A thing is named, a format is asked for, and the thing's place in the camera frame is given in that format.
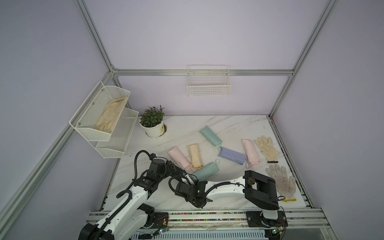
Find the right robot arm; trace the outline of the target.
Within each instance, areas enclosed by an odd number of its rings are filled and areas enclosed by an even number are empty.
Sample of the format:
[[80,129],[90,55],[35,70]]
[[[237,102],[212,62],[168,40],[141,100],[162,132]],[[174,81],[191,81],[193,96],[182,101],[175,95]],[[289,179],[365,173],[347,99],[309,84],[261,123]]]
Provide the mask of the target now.
[[172,177],[169,187],[178,197],[195,208],[202,209],[207,203],[223,198],[242,197],[259,211],[246,212],[251,228],[287,227],[286,214],[280,210],[279,201],[285,197],[277,195],[276,181],[254,171],[245,171],[243,177],[224,182],[198,181],[196,177]]

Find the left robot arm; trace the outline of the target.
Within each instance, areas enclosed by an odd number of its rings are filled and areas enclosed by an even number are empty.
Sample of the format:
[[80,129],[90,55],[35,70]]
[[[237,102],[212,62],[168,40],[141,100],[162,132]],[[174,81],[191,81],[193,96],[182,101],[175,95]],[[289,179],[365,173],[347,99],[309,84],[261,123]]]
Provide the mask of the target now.
[[[151,163],[149,169],[139,176],[137,162],[140,154],[146,154]],[[122,201],[96,224],[87,223],[82,228],[79,239],[128,240],[140,228],[151,227],[155,221],[155,209],[146,204],[148,198],[164,179],[186,176],[186,171],[171,161],[145,150],[139,151],[134,158],[132,182],[116,196],[118,199],[122,198]]]

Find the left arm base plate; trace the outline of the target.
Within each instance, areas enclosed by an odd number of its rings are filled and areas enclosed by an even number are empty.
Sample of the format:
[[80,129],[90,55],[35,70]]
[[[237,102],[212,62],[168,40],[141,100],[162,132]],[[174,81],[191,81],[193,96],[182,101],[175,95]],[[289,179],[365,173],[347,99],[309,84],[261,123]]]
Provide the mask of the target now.
[[169,213],[155,212],[147,214],[147,221],[143,229],[158,229],[161,226],[166,226],[169,221]]

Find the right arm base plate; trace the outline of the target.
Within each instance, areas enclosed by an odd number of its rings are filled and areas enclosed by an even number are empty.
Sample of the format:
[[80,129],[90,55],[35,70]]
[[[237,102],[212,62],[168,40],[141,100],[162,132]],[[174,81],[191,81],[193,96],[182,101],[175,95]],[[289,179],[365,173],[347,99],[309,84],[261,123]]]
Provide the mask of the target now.
[[246,212],[246,220],[250,228],[277,228],[287,227],[288,222],[284,211],[273,211],[277,214],[276,219],[269,219],[265,216],[266,211],[248,211]]

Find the yellow umbrella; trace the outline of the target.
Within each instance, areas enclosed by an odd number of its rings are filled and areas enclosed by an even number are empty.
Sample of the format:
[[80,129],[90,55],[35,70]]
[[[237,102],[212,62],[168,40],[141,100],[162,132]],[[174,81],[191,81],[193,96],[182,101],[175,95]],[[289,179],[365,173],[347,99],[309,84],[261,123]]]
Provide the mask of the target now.
[[203,167],[203,161],[198,144],[189,145],[187,148],[193,168],[195,170],[201,169]]

